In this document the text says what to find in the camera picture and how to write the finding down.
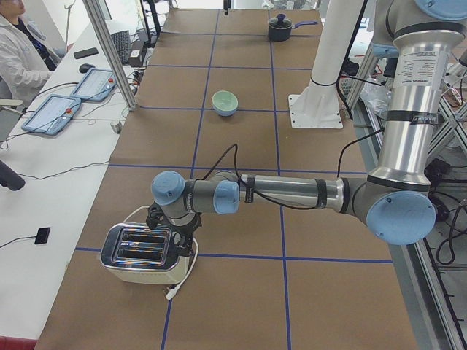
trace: blue joint cap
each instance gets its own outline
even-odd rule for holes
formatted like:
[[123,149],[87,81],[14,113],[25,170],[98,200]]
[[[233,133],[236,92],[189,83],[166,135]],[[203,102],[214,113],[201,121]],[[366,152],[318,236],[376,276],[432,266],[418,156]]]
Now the blue joint cap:
[[177,201],[184,189],[185,179],[176,171],[160,173],[151,184],[154,201],[160,206],[168,206]]
[[234,214],[239,210],[239,184],[223,180],[214,191],[214,209],[218,214]]
[[428,16],[439,20],[467,19],[466,0],[415,0],[415,3]]
[[388,194],[366,215],[368,229],[389,244],[412,244],[433,229],[436,211],[428,198],[414,191]]
[[392,45],[383,45],[383,44],[375,44],[373,45],[373,55],[383,58],[397,58],[399,57],[399,51]]

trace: small bowl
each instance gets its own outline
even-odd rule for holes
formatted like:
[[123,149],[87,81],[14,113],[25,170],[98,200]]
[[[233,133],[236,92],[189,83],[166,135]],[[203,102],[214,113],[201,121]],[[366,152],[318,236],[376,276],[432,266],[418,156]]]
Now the small bowl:
[[239,100],[233,93],[221,90],[212,95],[212,106],[221,117],[228,117],[236,112]]

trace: white shirt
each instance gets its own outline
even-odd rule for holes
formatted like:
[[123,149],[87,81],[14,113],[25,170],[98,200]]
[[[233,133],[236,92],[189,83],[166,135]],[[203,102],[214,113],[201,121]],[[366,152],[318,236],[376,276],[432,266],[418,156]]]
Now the white shirt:
[[[26,16],[20,18],[31,35],[43,43],[45,37],[34,23]],[[51,75],[29,38],[0,15],[0,77],[8,85],[12,97],[23,100],[23,105],[28,106]]]

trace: pot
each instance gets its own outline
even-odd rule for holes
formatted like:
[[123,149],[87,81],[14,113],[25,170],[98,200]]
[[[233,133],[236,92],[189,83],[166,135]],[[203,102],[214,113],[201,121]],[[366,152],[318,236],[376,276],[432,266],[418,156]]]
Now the pot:
[[292,29],[298,28],[299,26],[314,25],[318,24],[316,20],[305,20],[298,22],[295,25],[289,18],[286,18],[283,13],[279,13],[277,17],[270,18],[269,21],[268,37],[273,42],[283,42],[290,38]]

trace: white desk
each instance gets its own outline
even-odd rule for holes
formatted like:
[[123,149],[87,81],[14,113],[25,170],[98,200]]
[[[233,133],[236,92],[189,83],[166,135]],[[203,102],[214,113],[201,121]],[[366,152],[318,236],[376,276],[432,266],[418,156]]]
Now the white desk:
[[[111,33],[125,28],[112,21],[108,26]],[[99,54],[74,59],[74,51],[89,47],[97,47]],[[79,82],[83,77],[78,72],[82,63],[109,68],[90,25],[44,89]],[[49,93],[67,96],[73,88],[70,85]],[[37,108],[49,93],[40,96],[29,109]],[[83,104],[77,117],[98,105]],[[24,135],[9,141],[9,149],[0,150],[0,159],[20,174],[38,177],[74,166],[103,163],[118,140],[110,120],[122,119],[125,107],[121,94],[114,92],[106,106],[82,119],[73,119],[54,138]],[[23,133],[20,126],[24,121],[22,118],[11,134]],[[35,246],[34,240],[29,239],[0,249],[0,335],[28,339],[40,336],[106,169],[107,166],[93,166],[46,180],[26,180],[24,188],[17,192],[0,187],[0,244],[35,236],[38,228],[51,227],[45,245]]]

